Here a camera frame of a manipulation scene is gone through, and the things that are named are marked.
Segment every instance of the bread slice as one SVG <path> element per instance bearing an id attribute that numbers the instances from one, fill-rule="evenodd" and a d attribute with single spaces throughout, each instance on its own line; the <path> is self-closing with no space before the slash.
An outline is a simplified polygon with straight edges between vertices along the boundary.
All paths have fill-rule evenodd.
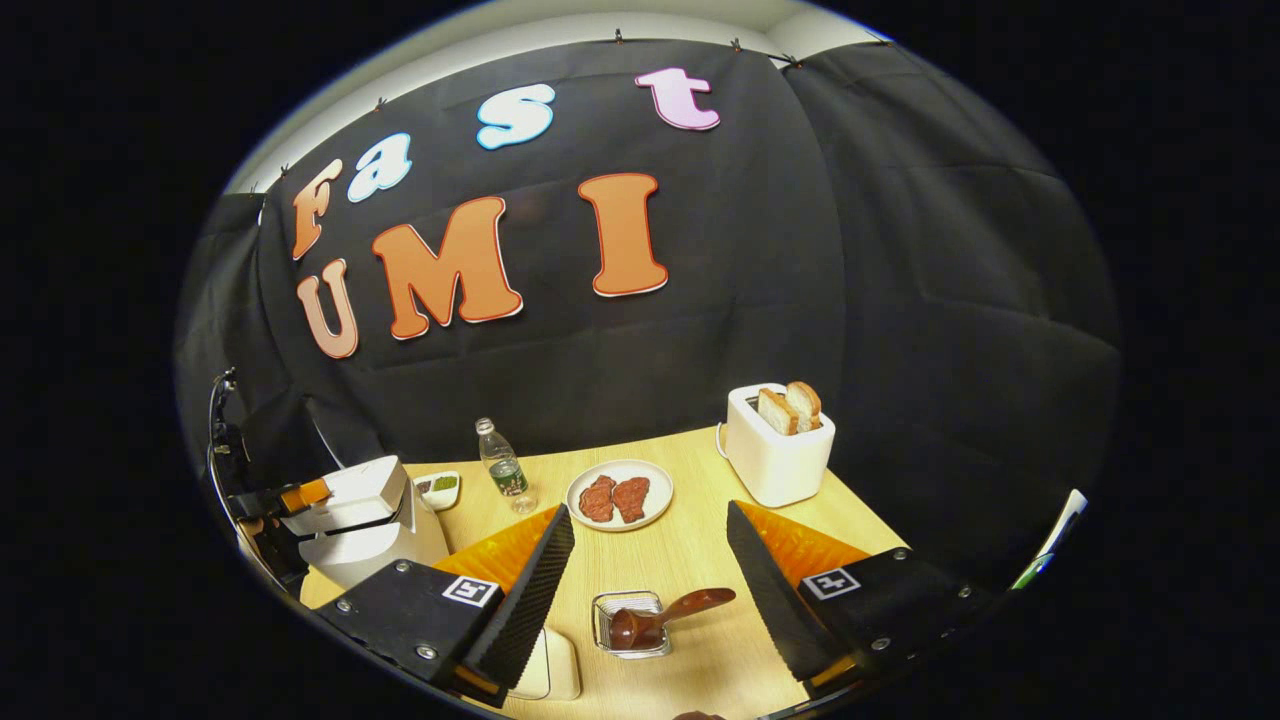
<path id="1" fill-rule="evenodd" d="M 756 410 L 759 410 L 764 421 L 774 430 L 778 430 L 778 433 L 794 436 L 799 432 L 796 428 L 800 424 L 800 415 L 794 407 L 787 405 L 786 400 L 782 400 L 782 396 L 772 389 L 767 387 L 760 388 L 760 396 L 756 398 Z"/>
<path id="2" fill-rule="evenodd" d="M 786 401 L 787 405 L 795 409 L 796 415 L 800 416 L 796 423 L 796 432 L 806 433 L 822 427 L 822 420 L 818 418 L 818 414 L 822 413 L 822 400 L 809 387 L 809 383 L 800 380 L 787 383 Z"/>

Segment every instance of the orange letter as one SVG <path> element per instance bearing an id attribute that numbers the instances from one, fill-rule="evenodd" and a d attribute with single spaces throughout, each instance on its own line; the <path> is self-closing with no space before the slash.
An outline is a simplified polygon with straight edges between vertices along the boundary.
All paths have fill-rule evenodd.
<path id="1" fill-rule="evenodd" d="M 329 163 L 293 199 L 298 217 L 298 232 L 293 238 L 294 260 L 301 260 L 307 250 L 311 250 L 311 246 L 320 240 L 320 223 L 316 222 L 316 218 L 324 215 L 325 210 L 329 209 L 329 181 L 337 179 L 339 173 L 342 173 L 342 160 Z"/>
<path id="2" fill-rule="evenodd" d="M 338 323 L 342 327 L 340 334 L 333 334 L 329 323 L 324 319 L 320 309 L 320 281 L 315 275 L 305 278 L 298 283 L 298 300 L 307 313 L 307 324 L 311 325 L 311 337 L 316 338 L 316 345 L 324 350 L 329 357 L 351 357 L 360 345 L 360 331 L 356 329 L 356 315 L 351 311 L 351 299 L 347 297 L 347 283 L 343 275 L 347 273 L 347 261 L 338 258 L 324 266 L 320 274 L 324 282 L 329 283 L 333 292 L 333 304 L 338 309 Z"/>
<path id="3" fill-rule="evenodd" d="M 383 259 L 392 295 L 392 337 L 408 340 L 428 331 L 426 315 L 436 323 L 453 319 L 453 297 L 462 282 L 458 315 L 468 323 L 497 320 L 520 313 L 525 300 L 507 284 L 498 246 L 498 218 L 507 210 L 500 197 L 480 197 L 458 205 L 449 215 L 440 255 L 426 246 L 413 225 L 397 225 L 374 238 L 374 255 Z"/>
<path id="4" fill-rule="evenodd" d="M 654 261 L 649 241 L 645 201 L 655 190 L 658 181 L 640 173 L 600 176 L 577 186 L 595 208 L 600 233 L 600 274 L 591 282 L 598 295 L 635 295 L 667 284 L 667 268 Z"/>

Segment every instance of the water bottle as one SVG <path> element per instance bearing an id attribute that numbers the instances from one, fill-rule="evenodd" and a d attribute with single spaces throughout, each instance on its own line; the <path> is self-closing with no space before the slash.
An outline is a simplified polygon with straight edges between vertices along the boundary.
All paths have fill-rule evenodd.
<path id="1" fill-rule="evenodd" d="M 524 515 L 538 507 L 538 500 L 529 489 L 529 479 L 520 469 L 516 451 L 507 438 L 493 429 L 493 420 L 476 420 L 476 433 L 480 436 L 480 461 L 498 486 L 498 492 L 511 498 L 511 509 Z"/>

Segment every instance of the brown spatula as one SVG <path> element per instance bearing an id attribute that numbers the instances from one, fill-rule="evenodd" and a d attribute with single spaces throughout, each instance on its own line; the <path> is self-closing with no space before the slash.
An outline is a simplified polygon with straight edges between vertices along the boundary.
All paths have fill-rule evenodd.
<path id="1" fill-rule="evenodd" d="M 694 591 L 672 602 L 659 615 L 643 610 L 618 610 L 609 623 L 609 647 L 613 650 L 648 650 L 662 644 L 662 628 L 672 620 L 719 607 L 737 597 L 728 588 Z"/>

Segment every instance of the wooden table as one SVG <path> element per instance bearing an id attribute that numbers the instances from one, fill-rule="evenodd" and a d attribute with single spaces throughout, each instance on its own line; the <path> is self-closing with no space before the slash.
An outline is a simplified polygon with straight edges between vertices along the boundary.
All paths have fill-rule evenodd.
<path id="1" fill-rule="evenodd" d="M 620 459 L 654 462 L 675 482 L 667 511 L 650 525 L 603 533 L 576 520 L 576 544 L 547 626 L 577 651 L 582 694 L 567 702 L 508 698 L 500 712 L 529 720 L 668 720 L 701 710 L 726 720 L 759 717 L 808 700 L 773 647 L 724 536 L 728 501 L 754 502 L 714 443 L 716 428 L 639 442 L 521 457 L 538 492 L 538 509 L 564 502 L 584 470 Z M 440 470 L 462 474 L 458 503 L 439 514 L 451 551 L 480 541 L 524 516 L 498 493 L 479 461 L 406 465 L 410 477 Z M 872 555 L 906 543 L 829 470 L 817 496 L 774 510 Z M 648 589 L 669 603 L 686 592 L 727 587 L 737 600 L 669 628 L 666 657 L 622 660 L 591 638 L 591 600 L 603 592 Z M 342 589 L 312 570 L 301 601 L 319 607 Z"/>

